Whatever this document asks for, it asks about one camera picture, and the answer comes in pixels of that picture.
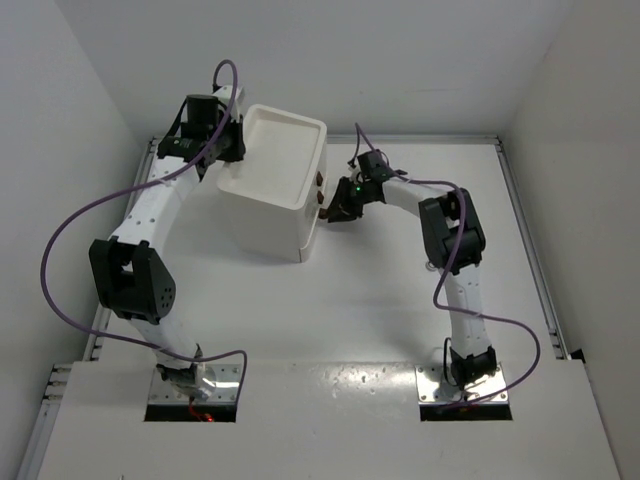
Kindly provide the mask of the white drawer cabinet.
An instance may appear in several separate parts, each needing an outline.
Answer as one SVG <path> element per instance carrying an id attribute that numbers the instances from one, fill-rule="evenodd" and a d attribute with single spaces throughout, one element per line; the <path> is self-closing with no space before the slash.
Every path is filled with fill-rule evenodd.
<path id="1" fill-rule="evenodd" d="M 261 104 L 249 107 L 243 125 L 244 160 L 225 165 L 217 179 L 234 241 L 251 253 L 303 263 L 322 207 L 317 192 L 325 199 L 327 126 Z"/>

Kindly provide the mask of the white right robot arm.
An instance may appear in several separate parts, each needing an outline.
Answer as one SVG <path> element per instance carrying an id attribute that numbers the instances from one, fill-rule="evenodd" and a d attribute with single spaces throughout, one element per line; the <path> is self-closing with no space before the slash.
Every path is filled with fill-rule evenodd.
<path id="1" fill-rule="evenodd" d="M 420 221 L 427 259 L 440 274 L 435 306 L 449 313 L 450 360 L 447 377 L 462 390 L 497 369 L 496 352 L 482 318 L 479 266 L 486 237 L 469 192 L 444 180 L 414 180 L 392 169 L 379 150 L 348 162 L 350 174 L 339 179 L 320 218 L 350 222 L 364 207 L 382 203 L 398 207 Z"/>

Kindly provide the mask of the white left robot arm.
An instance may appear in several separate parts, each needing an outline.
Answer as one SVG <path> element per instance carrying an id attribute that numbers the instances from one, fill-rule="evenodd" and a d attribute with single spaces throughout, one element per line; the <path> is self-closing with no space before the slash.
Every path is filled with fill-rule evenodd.
<path id="1" fill-rule="evenodd" d="M 149 187 L 110 238 L 89 249 L 101 305 L 151 344 L 161 379 L 191 400 L 209 400 L 215 376 L 173 310 L 177 287 L 162 253 L 183 203 L 208 168 L 243 159 L 242 95 L 242 88 L 224 85 L 185 98 L 157 146 Z"/>

